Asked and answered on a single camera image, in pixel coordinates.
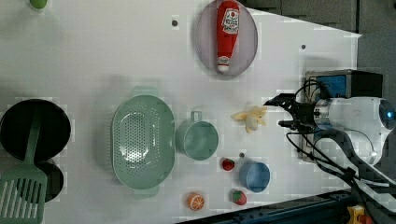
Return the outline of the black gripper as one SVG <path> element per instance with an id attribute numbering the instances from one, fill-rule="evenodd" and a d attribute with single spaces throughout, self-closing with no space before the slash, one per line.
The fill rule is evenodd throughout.
<path id="1" fill-rule="evenodd" d="M 269 106 L 280 106 L 284 109 L 290 108 L 295 102 L 293 93 L 280 93 L 276 97 L 266 101 Z M 295 129 L 299 133 L 311 133 L 317 125 L 314 121 L 314 104 L 295 103 L 291 114 L 293 120 L 281 120 L 278 125 L 284 128 Z"/>

